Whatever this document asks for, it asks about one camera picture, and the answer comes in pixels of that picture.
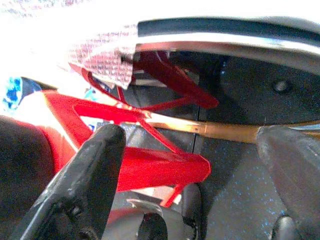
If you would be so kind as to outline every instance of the black plastic part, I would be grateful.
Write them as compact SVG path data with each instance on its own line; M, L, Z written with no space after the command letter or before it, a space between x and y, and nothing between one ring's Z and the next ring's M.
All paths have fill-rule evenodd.
M145 214L138 230L137 240L168 240L165 220L157 213Z
M142 21L138 24L138 36L213 32L246 36L279 38L320 45L320 35L293 27L234 19L220 18L172 18Z
M8 239L53 176L44 134L31 124L0 116L0 239Z
M52 179L11 235L12 240L102 237L117 188L125 133L97 130Z
M287 215L279 217L273 226L271 240L301 240L294 220Z
M183 189L181 201L181 215L183 222L194 229L194 239L201 239L202 197L197 184L189 184Z
M286 80L278 80L272 83L272 88L278 94L286 94L292 89L292 84Z
M320 141L280 126L261 127L260 159L303 239L320 239Z

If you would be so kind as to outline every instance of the speckled gray surface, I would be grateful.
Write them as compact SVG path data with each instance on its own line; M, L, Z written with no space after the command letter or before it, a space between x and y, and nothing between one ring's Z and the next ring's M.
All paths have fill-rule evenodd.
M197 137L212 173L201 183L206 239L268 239L286 211L255 145Z

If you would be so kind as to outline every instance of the curved metal edge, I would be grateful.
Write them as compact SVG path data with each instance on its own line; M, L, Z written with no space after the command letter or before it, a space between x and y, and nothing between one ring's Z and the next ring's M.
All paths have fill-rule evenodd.
M226 33L181 33L139 37L136 52L194 51L244 57L320 75L320 47L299 41Z

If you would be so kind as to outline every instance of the black seat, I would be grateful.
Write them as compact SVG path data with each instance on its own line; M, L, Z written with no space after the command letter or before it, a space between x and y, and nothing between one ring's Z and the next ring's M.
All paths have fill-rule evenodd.
M31 124L0 116L0 239L7 239L54 176L50 145Z
M302 239L320 239L320 141L287 127L265 126L256 142L298 233ZM281 232L294 230L291 226L288 217L278 221L275 239L286 239Z

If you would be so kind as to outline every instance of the red bracket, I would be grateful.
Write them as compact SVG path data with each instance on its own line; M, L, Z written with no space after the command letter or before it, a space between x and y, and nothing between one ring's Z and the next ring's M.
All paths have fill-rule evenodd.
M145 120L148 112L128 105L124 108L61 95L55 91L36 92L24 98L23 111L29 123L38 126L47 137L59 171L76 150L93 133L80 116L140 123L171 152L126 147L120 169L117 191L175 185L174 191L161 205L169 207L175 197L190 183L199 183L211 172L210 163L199 154L177 147Z
M117 86L118 98L116 98L94 81L91 72L71 63L70 66L77 73L81 74L94 88L117 101L127 104L125 95L120 87ZM163 51L141 52L140 60L134 62L133 67L148 72L155 79L183 96L182 98L173 101L142 107L141 109L143 110L159 111L187 104L197 104L203 108L211 109L217 107L219 104L219 101L215 97L201 89L180 68L172 65L169 62L166 53Z

